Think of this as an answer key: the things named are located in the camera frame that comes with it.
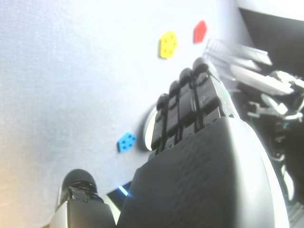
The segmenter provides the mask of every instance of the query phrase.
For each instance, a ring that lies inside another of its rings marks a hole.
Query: back of robotic hand
[[[117,227],[289,227],[270,160],[210,62],[184,69],[157,111],[153,152],[136,171]],[[50,227],[114,227],[94,180],[76,179],[63,184],[68,194]]]

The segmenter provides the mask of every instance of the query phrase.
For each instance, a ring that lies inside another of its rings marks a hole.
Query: red pentagon piece
[[[197,24],[197,26],[195,26],[195,29],[194,29],[194,43],[197,44],[197,43],[202,42],[206,32],[207,32],[206,23],[203,20],[201,20]]]

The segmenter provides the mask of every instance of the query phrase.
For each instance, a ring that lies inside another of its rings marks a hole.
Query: yellow pentagon piece
[[[175,33],[172,31],[166,32],[161,37],[160,56],[162,58],[171,58],[178,45]]]

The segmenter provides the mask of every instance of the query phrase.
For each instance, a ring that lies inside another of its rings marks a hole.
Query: blue block
[[[131,133],[127,133],[125,134],[120,140],[118,140],[118,150],[120,153],[128,151],[129,149],[131,149],[134,144],[136,142],[136,136],[131,134]]]

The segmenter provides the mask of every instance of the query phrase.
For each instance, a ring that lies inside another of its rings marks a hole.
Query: white table
[[[147,161],[116,142],[136,133],[158,96],[208,38],[251,45],[233,0],[3,0],[0,8],[0,227],[39,228],[63,177],[83,168],[101,195]],[[204,42],[193,29],[204,19]],[[179,46],[158,58],[173,30]]]

